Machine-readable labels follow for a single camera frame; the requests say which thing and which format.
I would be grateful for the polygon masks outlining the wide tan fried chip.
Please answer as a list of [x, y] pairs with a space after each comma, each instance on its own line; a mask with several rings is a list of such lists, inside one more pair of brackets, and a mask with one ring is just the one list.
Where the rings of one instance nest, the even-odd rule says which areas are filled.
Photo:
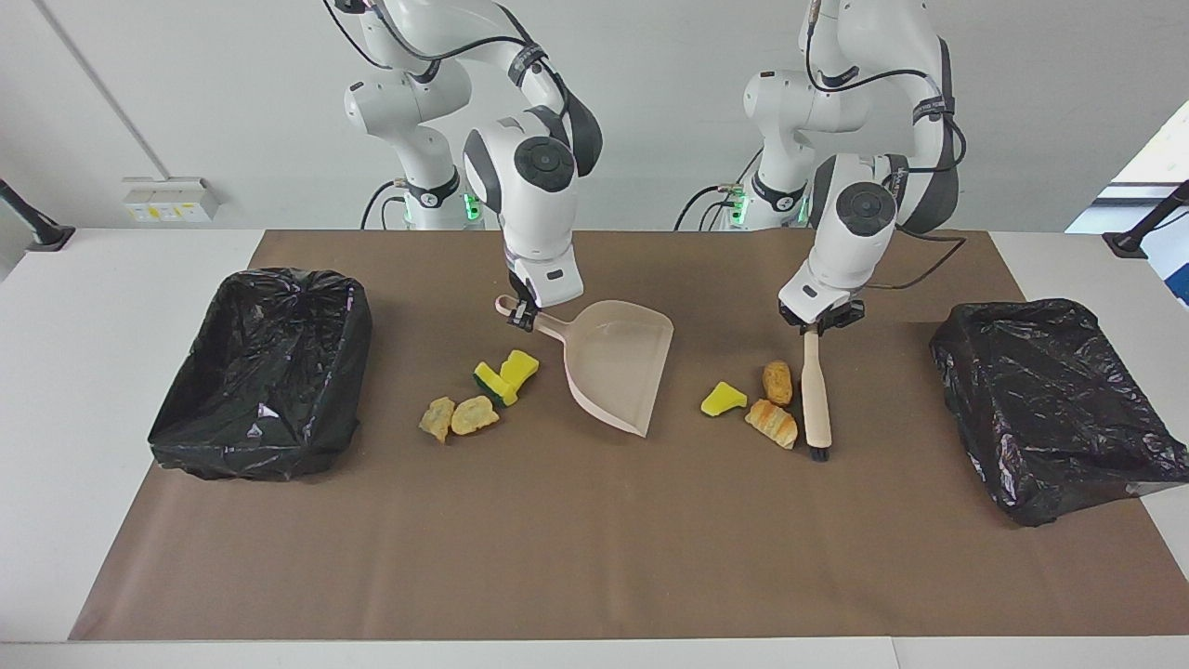
[[471, 435], [471, 433], [496, 424], [498, 419], [501, 419], [501, 415], [493, 410], [492, 400], [479, 395], [479, 397], [458, 403], [451, 415], [451, 433], [460, 436]]

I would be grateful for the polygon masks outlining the plain yellow sponge piece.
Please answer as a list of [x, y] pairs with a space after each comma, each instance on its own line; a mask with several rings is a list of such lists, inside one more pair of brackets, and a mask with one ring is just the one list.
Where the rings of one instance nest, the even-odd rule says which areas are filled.
[[514, 348], [501, 362], [501, 378], [514, 391], [520, 391], [540, 370], [540, 362], [520, 348]]

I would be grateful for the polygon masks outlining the beige handled black bristle brush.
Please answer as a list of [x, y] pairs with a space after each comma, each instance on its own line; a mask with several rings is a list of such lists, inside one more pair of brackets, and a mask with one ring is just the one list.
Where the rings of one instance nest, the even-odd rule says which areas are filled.
[[806, 443], [814, 462], [825, 463], [830, 459], [832, 433], [828, 403], [828, 384], [820, 370], [819, 332], [810, 326], [803, 335], [803, 416]]

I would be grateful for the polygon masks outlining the black-lined trash bin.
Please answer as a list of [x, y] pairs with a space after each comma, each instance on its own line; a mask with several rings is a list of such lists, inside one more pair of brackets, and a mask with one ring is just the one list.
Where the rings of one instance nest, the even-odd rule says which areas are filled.
[[929, 348], [973, 471], [1015, 524], [1189, 484], [1189, 444], [1078, 302], [967, 302]]
[[331, 471], [359, 427], [371, 340], [359, 280], [329, 269], [227, 276], [147, 435], [155, 462], [207, 481]]

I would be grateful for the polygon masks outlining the beige plastic dustpan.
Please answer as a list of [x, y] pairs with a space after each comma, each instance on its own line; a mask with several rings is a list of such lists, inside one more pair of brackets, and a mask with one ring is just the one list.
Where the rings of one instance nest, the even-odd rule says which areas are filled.
[[597, 299], [570, 318], [540, 310], [531, 332], [555, 340], [560, 365], [546, 373], [553, 397], [537, 411], [541, 425], [556, 435], [648, 436], [674, 337], [671, 318], [636, 302]]

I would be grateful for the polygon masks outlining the brown table mat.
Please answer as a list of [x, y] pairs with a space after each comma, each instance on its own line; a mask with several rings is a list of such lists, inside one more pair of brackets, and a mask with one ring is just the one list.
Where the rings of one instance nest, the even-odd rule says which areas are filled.
[[[1189, 582], [1141, 501], [1019, 528], [973, 471], [929, 342], [960, 302], [1023, 296], [984, 234], [825, 335], [828, 463], [700, 414], [717, 381], [754, 397], [765, 362], [799, 361], [776, 289], [810, 241], [575, 236], [586, 296], [556, 316], [627, 299], [675, 326], [636, 438], [539, 423], [556, 342], [493, 313], [498, 234], [265, 233], [252, 266], [334, 269], [369, 294], [353, 444], [292, 482], [152, 466], [71, 639], [1189, 635]], [[430, 400], [484, 395], [476, 365], [499, 373], [514, 348], [540, 370], [496, 424], [421, 431]]]

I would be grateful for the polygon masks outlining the yellow sponge with green scrub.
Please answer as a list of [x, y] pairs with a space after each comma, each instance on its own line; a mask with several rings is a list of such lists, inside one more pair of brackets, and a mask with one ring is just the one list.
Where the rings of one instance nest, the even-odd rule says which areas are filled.
[[518, 400], [517, 390], [504, 380], [504, 378], [489, 367], [487, 362], [480, 361], [473, 370], [473, 380], [487, 395], [493, 405], [509, 408]]

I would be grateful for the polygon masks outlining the narrow tan fried chip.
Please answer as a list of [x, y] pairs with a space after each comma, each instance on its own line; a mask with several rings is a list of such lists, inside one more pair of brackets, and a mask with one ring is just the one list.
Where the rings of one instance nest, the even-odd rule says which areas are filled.
[[451, 434], [451, 417], [455, 408], [457, 403], [449, 397], [430, 400], [419, 419], [419, 428], [436, 440], [438, 444], [445, 444]]

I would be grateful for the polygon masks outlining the striped croissant bread piece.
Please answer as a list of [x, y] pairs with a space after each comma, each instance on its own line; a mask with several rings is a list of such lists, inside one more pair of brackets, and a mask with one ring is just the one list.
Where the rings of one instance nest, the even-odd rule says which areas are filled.
[[746, 414], [746, 423], [787, 452], [794, 448], [799, 437], [794, 416], [768, 399], [759, 399], [751, 404]]

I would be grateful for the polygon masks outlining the thin white wall conduit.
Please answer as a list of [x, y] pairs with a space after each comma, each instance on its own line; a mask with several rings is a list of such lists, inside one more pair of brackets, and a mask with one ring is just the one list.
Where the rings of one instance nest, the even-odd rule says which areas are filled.
[[73, 39], [73, 34], [68, 33], [65, 26], [59, 21], [59, 17], [56, 17], [55, 12], [51, 10], [48, 0], [31, 0], [34, 5], [34, 10], [39, 13], [43, 21], [46, 23], [48, 30], [50, 30], [59, 45], [71, 55], [73, 63], [77, 65], [80, 72], [84, 76], [86, 81], [89, 82], [92, 88], [97, 93], [97, 97], [101, 97], [111, 111], [111, 114], [117, 119], [117, 122], [122, 126], [124, 132], [128, 135], [130, 140], [136, 144], [137, 151], [147, 160], [150, 166], [149, 178], [153, 181], [166, 181], [174, 178], [174, 171], [166, 168], [165, 160], [162, 160], [161, 154], [152, 147], [139, 127], [131, 116], [124, 111], [122, 102], [111, 91], [111, 88], [106, 84], [97, 69], [92, 64], [90, 59], [84, 55], [78, 48], [78, 44]]

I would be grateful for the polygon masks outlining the white wall socket box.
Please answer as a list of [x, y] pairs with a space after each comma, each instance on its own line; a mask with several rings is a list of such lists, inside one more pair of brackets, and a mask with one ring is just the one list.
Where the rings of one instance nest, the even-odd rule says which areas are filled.
[[203, 178], [125, 177], [124, 210], [137, 225], [212, 225], [221, 206]]

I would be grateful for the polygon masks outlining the small yellow sponge piece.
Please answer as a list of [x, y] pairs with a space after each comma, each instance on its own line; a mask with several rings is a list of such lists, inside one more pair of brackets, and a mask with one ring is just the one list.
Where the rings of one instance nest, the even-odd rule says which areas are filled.
[[711, 389], [710, 393], [702, 399], [699, 410], [706, 416], [719, 416], [734, 411], [735, 408], [747, 408], [748, 405], [748, 395], [726, 384], [726, 381], [718, 381]]

